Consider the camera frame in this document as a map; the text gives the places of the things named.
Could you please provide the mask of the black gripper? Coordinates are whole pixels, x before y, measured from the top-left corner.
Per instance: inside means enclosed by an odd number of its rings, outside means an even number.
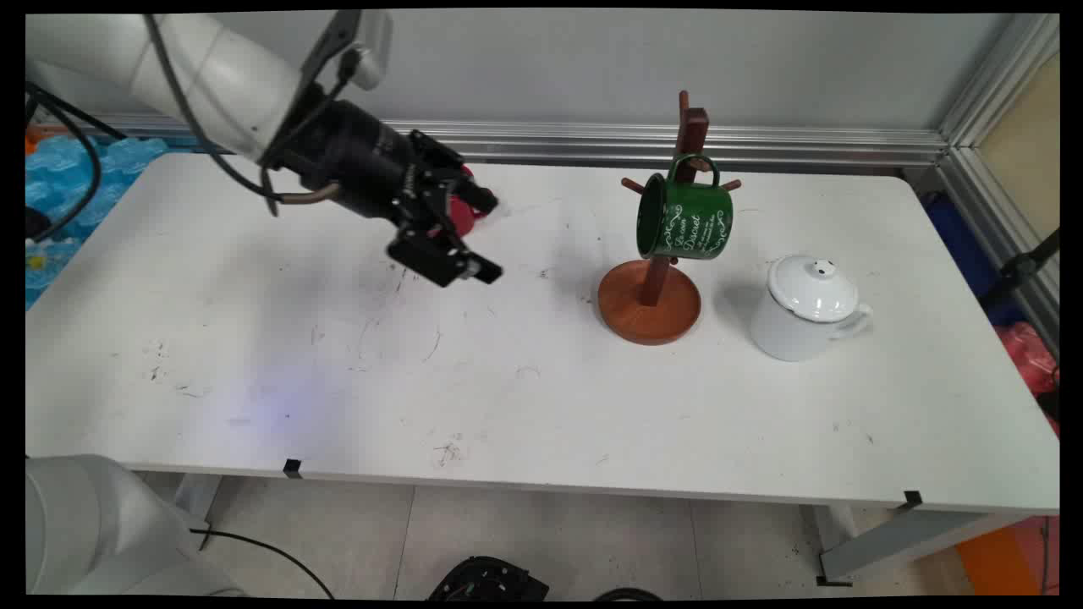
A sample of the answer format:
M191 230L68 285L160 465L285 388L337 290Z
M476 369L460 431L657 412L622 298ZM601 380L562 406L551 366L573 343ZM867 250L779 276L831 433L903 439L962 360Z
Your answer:
M498 208L498 197L477 183L464 156L419 130L409 140L351 101L327 98L321 85L306 85L273 139L276 150L264 153L264 165L293 171L308 190L337 184L335 203L393 224L403 221L394 203L410 187L410 223L387 247L392 260L440 288L457 280L492 284L503 277L503 265L465 246L458 234L419 225L473 224Z

